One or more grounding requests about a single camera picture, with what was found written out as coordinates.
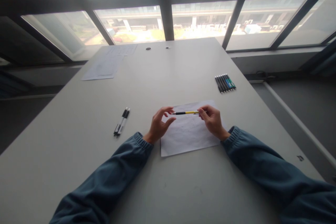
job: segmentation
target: black and white pen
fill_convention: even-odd
[[[121,123],[120,129],[119,129],[119,131],[118,131],[118,133],[117,133],[117,138],[118,138],[118,136],[120,136],[120,134],[121,134],[121,132],[122,132],[122,130],[123,130],[125,124],[126,124],[126,120],[127,120],[127,117],[128,117],[128,114],[129,114],[129,113],[130,113],[130,108],[127,110],[127,112],[126,112],[126,114],[125,114],[125,117],[124,117],[124,119],[123,119],[123,122]]]
[[[126,115],[126,112],[127,112],[127,107],[125,108],[125,110],[124,110],[124,112],[123,112],[123,115],[121,116],[120,121],[119,121],[119,123],[117,124],[116,129],[114,130],[114,135],[117,135],[117,134],[118,134],[118,131],[119,131],[119,129],[120,129],[120,126],[121,126],[121,124],[123,123],[122,121],[123,121],[123,119],[124,119],[124,117],[125,117],[125,115]]]

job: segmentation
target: sleeve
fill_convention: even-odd
[[[153,145],[135,133],[59,203],[53,223],[108,223],[118,198],[147,162]]]
[[[308,178],[257,138],[234,126],[222,142],[232,162],[280,204],[283,223],[336,223],[336,187]]]

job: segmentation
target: elastic cuff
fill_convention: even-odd
[[[221,144],[226,148],[231,148],[232,145],[239,140],[240,138],[240,128],[237,126],[233,126],[230,130],[229,133],[231,136],[229,136],[228,139],[226,139],[224,142],[221,142]]]
[[[133,135],[134,137],[134,141],[143,149],[148,149],[151,150],[153,149],[154,145],[147,143],[144,139],[143,139],[143,135],[140,132],[137,132]]]

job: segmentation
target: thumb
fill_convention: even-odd
[[[172,123],[173,123],[173,121],[175,121],[176,120],[176,117],[171,117],[171,118],[169,118],[167,121],[166,121],[166,123],[164,124],[164,126],[166,127],[166,128],[168,128]]]
[[[208,116],[208,114],[202,109],[200,108],[198,110],[199,114],[201,115],[201,117],[203,118],[204,121],[207,121],[210,117]]]

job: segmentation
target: hand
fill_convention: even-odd
[[[162,122],[162,117],[163,115],[168,117],[168,114],[174,113],[175,111],[173,108],[174,107],[162,107],[159,109],[159,111],[156,112],[156,114],[153,116],[152,125],[150,126],[149,132],[143,136],[143,139],[146,142],[154,144],[166,133],[171,123],[176,120],[176,117],[169,118],[166,123]]]
[[[219,140],[225,141],[231,135],[222,126],[221,113],[210,105],[205,105],[198,109],[199,117],[205,121],[205,126]]]

